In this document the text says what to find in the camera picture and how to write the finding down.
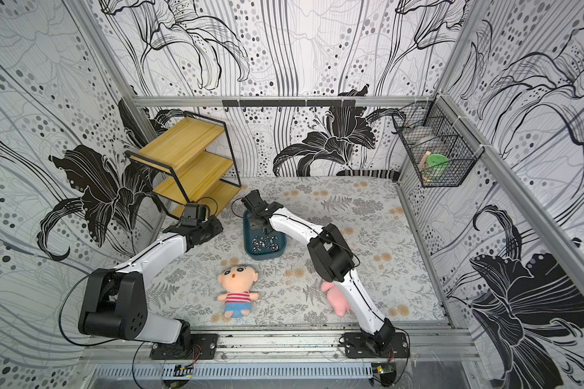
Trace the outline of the teal plastic storage box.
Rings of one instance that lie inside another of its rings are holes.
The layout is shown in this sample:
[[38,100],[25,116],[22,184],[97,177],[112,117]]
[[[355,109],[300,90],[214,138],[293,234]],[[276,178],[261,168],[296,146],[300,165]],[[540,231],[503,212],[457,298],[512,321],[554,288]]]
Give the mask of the teal plastic storage box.
[[254,260],[262,261],[281,257],[286,249],[286,235],[281,232],[267,232],[265,229],[253,229],[254,220],[251,213],[243,214],[243,244],[246,253]]

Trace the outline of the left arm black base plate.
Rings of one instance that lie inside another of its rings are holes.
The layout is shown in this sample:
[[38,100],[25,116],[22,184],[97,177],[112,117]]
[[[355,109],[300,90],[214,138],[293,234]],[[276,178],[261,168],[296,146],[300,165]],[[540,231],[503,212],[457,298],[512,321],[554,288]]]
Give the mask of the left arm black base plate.
[[173,344],[154,343],[149,357],[155,361],[213,360],[217,351],[218,339],[217,333],[192,333],[189,336],[181,336]]

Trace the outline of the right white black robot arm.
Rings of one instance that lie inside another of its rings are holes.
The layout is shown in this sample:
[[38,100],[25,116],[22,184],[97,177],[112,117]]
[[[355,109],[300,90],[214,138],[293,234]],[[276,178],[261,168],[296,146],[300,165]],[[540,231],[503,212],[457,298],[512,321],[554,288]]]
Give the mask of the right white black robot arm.
[[258,228],[284,233],[306,246],[316,273],[334,284],[350,304],[367,348],[375,354],[387,350],[396,329],[363,287],[356,270],[360,260],[337,226],[320,226],[303,220],[277,202],[267,203],[258,190],[249,192],[240,201]]

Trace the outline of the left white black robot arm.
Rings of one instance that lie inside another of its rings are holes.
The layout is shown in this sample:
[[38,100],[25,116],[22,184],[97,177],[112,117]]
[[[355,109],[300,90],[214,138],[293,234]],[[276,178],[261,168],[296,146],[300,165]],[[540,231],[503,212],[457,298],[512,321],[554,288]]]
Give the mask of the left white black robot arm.
[[140,253],[89,276],[79,314],[79,332],[192,349],[190,325],[150,313],[146,289],[167,265],[222,231],[222,223],[208,206],[188,204],[177,223],[163,230]]

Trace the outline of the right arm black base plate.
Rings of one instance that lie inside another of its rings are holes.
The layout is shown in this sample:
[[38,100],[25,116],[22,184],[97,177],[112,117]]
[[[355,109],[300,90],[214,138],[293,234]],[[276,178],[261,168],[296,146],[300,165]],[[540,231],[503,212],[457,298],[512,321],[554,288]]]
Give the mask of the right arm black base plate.
[[410,343],[404,332],[395,332],[387,345],[379,350],[372,345],[371,337],[364,332],[346,332],[339,339],[339,345],[344,348],[349,359],[379,358],[406,359],[410,356]]

